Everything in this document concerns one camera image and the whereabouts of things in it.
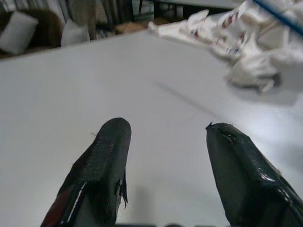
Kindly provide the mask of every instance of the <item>cushion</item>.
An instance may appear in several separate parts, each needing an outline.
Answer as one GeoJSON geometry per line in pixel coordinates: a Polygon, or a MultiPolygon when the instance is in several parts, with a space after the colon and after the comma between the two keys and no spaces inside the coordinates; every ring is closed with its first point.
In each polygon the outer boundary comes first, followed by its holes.
{"type": "Polygon", "coordinates": [[[72,20],[68,20],[64,26],[61,38],[61,46],[69,46],[89,41],[87,26],[78,26],[72,20]]]}
{"type": "Polygon", "coordinates": [[[37,19],[14,12],[0,34],[0,49],[11,54],[22,54],[28,47],[37,24],[37,19]]]}

